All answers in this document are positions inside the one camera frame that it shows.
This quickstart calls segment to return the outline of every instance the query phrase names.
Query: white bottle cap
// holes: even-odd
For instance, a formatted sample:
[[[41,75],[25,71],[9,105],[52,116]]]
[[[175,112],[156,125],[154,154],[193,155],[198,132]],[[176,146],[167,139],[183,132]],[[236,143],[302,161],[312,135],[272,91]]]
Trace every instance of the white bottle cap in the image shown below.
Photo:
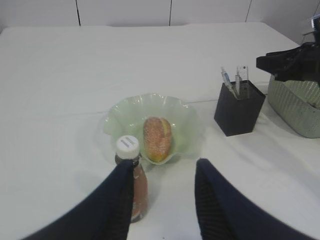
[[[138,139],[130,135],[120,137],[115,147],[115,153],[121,159],[135,159],[140,153]]]

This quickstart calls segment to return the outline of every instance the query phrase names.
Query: white wall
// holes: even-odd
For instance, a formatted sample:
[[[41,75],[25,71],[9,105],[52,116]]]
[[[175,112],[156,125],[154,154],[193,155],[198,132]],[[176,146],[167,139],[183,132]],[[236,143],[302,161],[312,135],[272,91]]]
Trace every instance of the white wall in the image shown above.
[[[318,8],[316,9],[314,15],[320,14],[320,3],[318,4]],[[312,34],[307,35],[303,38],[303,42],[313,42],[315,40],[314,36]]]
[[[264,22],[300,44],[304,39],[300,21],[315,14],[320,0],[77,0],[77,3],[82,25]],[[78,24],[76,0],[0,0],[0,29],[1,25]]]
[[[0,25],[76,26],[75,0],[0,0]]]
[[[318,3],[319,0],[253,0],[247,20],[264,22],[300,44],[300,22],[314,15]]]
[[[168,26],[171,0],[77,0],[82,25]]]
[[[245,22],[251,0],[172,0],[171,25]]]

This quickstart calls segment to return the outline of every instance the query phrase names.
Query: pale green bowl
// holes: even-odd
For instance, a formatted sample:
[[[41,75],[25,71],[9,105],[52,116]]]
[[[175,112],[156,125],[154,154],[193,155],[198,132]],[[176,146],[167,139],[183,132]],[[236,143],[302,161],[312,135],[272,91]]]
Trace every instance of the pale green bowl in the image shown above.
[[[149,117],[165,118],[171,124],[171,149],[161,162],[152,161],[145,152],[143,126]],[[103,130],[111,135],[113,148],[119,137],[135,136],[140,142],[141,155],[152,164],[162,165],[176,155],[198,157],[204,125],[192,106],[178,98],[153,93],[128,97],[114,105],[107,114]]]

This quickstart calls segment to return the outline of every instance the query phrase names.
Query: gray woven basket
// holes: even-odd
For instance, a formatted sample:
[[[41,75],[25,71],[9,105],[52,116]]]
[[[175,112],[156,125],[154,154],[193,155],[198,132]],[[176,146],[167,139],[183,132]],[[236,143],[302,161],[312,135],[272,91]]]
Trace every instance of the gray woven basket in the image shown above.
[[[276,81],[272,76],[268,101],[298,134],[320,138],[320,87],[314,81]]]

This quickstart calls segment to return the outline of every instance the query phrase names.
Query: white table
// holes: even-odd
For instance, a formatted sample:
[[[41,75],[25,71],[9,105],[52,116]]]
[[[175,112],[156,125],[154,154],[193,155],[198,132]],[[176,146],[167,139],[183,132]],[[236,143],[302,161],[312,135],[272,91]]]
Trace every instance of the white table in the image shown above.
[[[263,23],[175,27],[8,28],[0,35],[0,239],[22,238],[92,192],[115,167],[107,110],[160,93],[191,103],[206,125],[201,157],[273,216],[320,239],[319,139],[294,133],[265,102],[253,133],[225,137],[213,120],[220,66],[297,45]],[[128,239],[201,239],[195,159],[145,165],[150,209]]]

